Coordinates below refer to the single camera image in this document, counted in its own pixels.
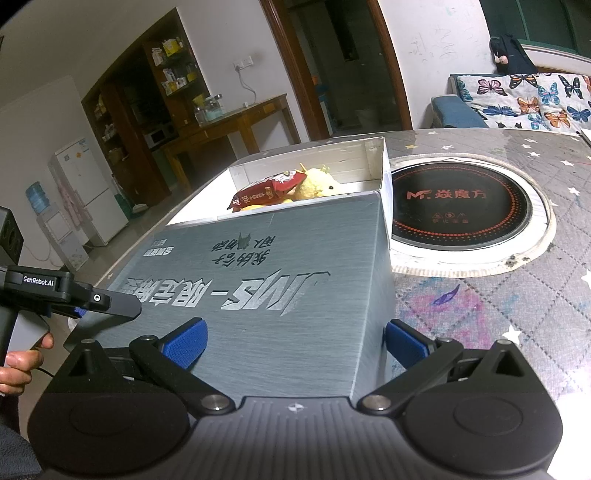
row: microwave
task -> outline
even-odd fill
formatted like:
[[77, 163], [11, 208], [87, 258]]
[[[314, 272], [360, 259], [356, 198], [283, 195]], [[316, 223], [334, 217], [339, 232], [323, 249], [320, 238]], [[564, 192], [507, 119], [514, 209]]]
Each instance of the microwave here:
[[154, 148], [160, 145], [165, 140], [173, 137], [175, 134], [172, 123], [160, 124], [156, 130], [151, 131], [149, 134], [145, 134], [144, 138], [148, 148]]

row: black cooktop surface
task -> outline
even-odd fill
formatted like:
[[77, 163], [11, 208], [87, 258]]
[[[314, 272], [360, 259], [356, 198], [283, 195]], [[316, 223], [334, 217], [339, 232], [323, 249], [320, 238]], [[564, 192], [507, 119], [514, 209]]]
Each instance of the black cooktop surface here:
[[531, 217], [521, 186], [460, 161], [422, 163], [392, 173], [392, 238], [439, 250], [488, 247], [520, 233]]

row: wooden door frame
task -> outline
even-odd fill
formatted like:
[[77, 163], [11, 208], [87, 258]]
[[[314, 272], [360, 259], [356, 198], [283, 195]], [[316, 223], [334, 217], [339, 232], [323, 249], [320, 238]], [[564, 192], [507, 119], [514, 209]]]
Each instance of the wooden door frame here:
[[[320, 107], [320, 101], [316, 95], [312, 75], [306, 63], [306, 58], [301, 49], [296, 31], [289, 18], [284, 0], [260, 1], [275, 41], [277, 42], [277, 47], [285, 64], [285, 69], [294, 89], [295, 97], [300, 105], [300, 111], [310, 140], [328, 138], [330, 135], [326, 121], [324, 120], [324, 113]], [[396, 57], [384, 14], [379, 6], [378, 0], [366, 0], [366, 2], [378, 32], [382, 51], [384, 52], [388, 73], [394, 89], [394, 98], [396, 99], [400, 114], [402, 129], [412, 130], [413, 123], [410, 108], [408, 107], [404, 81], [402, 80], [398, 58]]]

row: blue gripper pad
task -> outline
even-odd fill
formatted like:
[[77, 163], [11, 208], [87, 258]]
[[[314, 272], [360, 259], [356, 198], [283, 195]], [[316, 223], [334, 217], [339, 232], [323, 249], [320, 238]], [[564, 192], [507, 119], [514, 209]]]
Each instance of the blue gripper pad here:
[[86, 315], [86, 312], [88, 312], [88, 310], [83, 309], [82, 307], [74, 307], [74, 313], [78, 315], [79, 319]]
[[199, 317], [189, 320], [160, 339], [160, 351], [187, 370], [207, 348], [207, 323]]
[[407, 370], [435, 351], [435, 342], [400, 320], [391, 320], [384, 336], [390, 355]]

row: finger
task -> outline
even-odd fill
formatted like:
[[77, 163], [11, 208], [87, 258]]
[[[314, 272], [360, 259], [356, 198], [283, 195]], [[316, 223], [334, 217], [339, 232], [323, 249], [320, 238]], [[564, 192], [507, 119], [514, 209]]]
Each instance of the finger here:
[[6, 356], [6, 364], [22, 372], [28, 372], [43, 365], [43, 354], [38, 350], [9, 352]]
[[41, 348], [46, 348], [46, 349], [51, 349], [53, 348], [54, 345], [54, 339], [53, 339], [53, 335], [51, 334], [51, 332], [47, 332], [45, 334], [45, 336], [41, 339]]
[[22, 393], [24, 391], [25, 391], [25, 387], [23, 387], [23, 386], [13, 387], [11, 385], [0, 384], [0, 392], [4, 393], [6, 395], [22, 395]]
[[21, 372], [16, 368], [0, 368], [0, 384], [10, 387], [20, 387], [31, 383], [32, 376], [29, 372]]

